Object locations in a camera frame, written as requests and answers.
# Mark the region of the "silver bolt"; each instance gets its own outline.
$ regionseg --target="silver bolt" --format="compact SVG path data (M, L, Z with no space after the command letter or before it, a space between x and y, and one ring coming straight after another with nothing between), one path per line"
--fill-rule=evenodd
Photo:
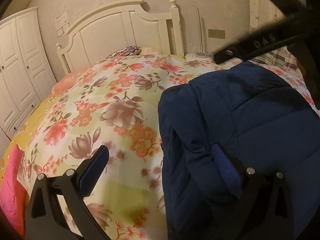
M74 169L70 169L66 171L66 175L67 176L72 176L73 174L75 174L75 170Z
M44 178L44 174L43 174L43 173L39 174L37 178L38 178L39 180L43 179L43 178Z
M283 174L282 174L282 172L277 172L277 177L278 177L279 179L283 179Z
M249 175L253 175L253 174L256 173L256 171L254 170L254 168L248 167L248 168L247 168L247 173L248 173Z
M231 50L227 50L226 54L229 55L229 56L233 56L233 52Z

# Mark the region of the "floral quilt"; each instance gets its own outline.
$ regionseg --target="floral quilt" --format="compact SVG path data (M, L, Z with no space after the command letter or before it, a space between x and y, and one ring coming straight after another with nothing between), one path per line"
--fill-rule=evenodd
M38 174L60 176L105 145L109 162L92 194L84 199L91 214L113 240L166 239L157 116L161 93L239 63L216 65L173 55L143 55L102 60L69 74L39 107L40 117L31 116L19 132L18 137L28 136L28 142L18 181L30 195ZM314 108L294 70L261 66L284 78ZM31 122L33 129L28 130L25 127ZM63 198L59 200L71 230L80 234Z

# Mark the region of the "blue jacket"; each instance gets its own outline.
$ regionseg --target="blue jacket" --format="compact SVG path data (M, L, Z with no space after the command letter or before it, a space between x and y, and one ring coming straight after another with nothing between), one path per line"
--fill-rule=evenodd
M260 174L281 171L295 237L304 230L320 205L320 118L286 81L243 62L167 89L158 112L169 240L199 239L237 203L212 161L215 143Z

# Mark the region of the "headboard panel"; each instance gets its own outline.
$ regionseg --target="headboard panel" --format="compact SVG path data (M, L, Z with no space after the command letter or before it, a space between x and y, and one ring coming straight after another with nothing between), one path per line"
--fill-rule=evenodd
M96 8L74 23L68 45L57 53L65 73L76 71L131 45L152 47L170 54L167 20L172 20L176 54L184 56L179 9L170 0L170 12L150 14L144 0L120 0Z

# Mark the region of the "white wardrobe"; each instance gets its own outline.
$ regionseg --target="white wardrobe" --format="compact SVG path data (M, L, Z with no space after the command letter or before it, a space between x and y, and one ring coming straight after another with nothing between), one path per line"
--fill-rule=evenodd
M56 83L42 44L37 7L0 21L0 126L9 138Z

